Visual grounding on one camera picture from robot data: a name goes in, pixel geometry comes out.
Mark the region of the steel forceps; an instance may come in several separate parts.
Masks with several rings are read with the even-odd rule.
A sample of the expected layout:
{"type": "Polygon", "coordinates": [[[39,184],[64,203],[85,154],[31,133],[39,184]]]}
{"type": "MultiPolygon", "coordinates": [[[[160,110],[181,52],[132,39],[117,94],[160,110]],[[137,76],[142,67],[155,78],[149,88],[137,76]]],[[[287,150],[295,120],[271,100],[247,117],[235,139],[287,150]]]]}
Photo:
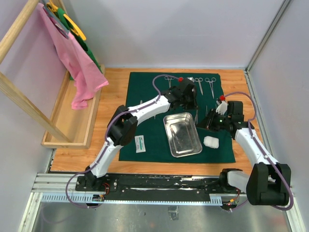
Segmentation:
{"type": "Polygon", "coordinates": [[[201,95],[203,95],[203,88],[202,88],[202,84],[201,84],[203,82],[203,78],[194,78],[194,81],[198,83],[200,93],[201,93],[201,95]]]}
{"type": "Polygon", "coordinates": [[[214,99],[214,88],[213,88],[213,83],[216,82],[216,78],[205,78],[205,82],[207,82],[210,85],[210,90],[211,90],[211,95],[212,98],[214,99]]]}
{"type": "Polygon", "coordinates": [[[166,76],[164,76],[164,79],[168,81],[169,88],[171,88],[171,82],[172,82],[172,80],[174,80],[175,78],[174,78],[173,76],[166,75],[166,76]]]}

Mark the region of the white cotton balls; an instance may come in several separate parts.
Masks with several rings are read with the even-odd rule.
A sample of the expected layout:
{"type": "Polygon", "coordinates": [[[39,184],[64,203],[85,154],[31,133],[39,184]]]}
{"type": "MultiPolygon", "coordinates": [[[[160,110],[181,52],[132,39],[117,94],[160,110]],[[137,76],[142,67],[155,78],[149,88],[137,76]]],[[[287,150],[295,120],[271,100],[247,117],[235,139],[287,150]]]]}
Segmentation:
{"type": "Polygon", "coordinates": [[[219,148],[219,139],[211,136],[204,137],[203,144],[206,147],[218,149],[219,148]]]}

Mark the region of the steel instrument tray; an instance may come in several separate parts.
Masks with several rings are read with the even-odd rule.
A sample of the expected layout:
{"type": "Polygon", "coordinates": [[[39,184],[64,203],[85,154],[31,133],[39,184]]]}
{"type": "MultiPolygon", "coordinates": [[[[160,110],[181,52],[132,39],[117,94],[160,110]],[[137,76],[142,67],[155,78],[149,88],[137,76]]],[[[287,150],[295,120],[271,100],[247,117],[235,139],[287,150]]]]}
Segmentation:
{"type": "Polygon", "coordinates": [[[165,116],[163,119],[171,155],[175,158],[199,154],[202,144],[190,113],[179,113],[165,116]],[[176,132],[181,145],[171,133],[170,128],[176,132]]]}

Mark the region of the green white packet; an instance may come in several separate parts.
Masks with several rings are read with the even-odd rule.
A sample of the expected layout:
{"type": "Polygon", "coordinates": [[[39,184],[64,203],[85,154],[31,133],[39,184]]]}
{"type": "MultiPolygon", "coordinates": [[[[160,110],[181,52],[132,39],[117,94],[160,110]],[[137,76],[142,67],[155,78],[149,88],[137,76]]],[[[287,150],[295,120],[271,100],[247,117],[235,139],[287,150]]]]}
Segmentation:
{"type": "Polygon", "coordinates": [[[136,145],[136,153],[142,153],[146,151],[143,135],[135,136],[135,145],[136,145]]]}

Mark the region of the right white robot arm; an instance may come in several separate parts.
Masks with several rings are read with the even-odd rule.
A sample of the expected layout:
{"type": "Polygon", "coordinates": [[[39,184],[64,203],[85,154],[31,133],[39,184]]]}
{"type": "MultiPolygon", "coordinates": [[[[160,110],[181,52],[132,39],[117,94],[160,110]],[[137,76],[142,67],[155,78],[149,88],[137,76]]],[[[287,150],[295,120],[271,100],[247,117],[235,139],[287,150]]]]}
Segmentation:
{"type": "Polygon", "coordinates": [[[246,193],[252,205],[270,205],[287,211],[294,205],[290,189],[291,169],[279,163],[259,140],[250,121],[244,120],[243,110],[229,109],[222,115],[211,109],[197,124],[198,128],[210,131],[227,131],[247,155],[253,169],[246,175],[239,169],[226,169],[219,180],[219,189],[230,193],[235,188],[246,193]]]}

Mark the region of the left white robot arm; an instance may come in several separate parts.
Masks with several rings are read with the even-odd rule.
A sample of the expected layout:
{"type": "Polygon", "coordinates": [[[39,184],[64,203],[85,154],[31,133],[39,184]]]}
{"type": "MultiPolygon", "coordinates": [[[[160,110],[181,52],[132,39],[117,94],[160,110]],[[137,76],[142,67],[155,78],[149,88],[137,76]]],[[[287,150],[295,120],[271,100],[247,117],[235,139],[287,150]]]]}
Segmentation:
{"type": "Polygon", "coordinates": [[[85,170],[86,185],[92,191],[100,190],[114,156],[134,139],[138,125],[179,107],[184,110],[197,108],[197,87],[192,78],[180,79],[177,86],[140,105],[119,106],[107,126],[102,149],[85,170]]]}

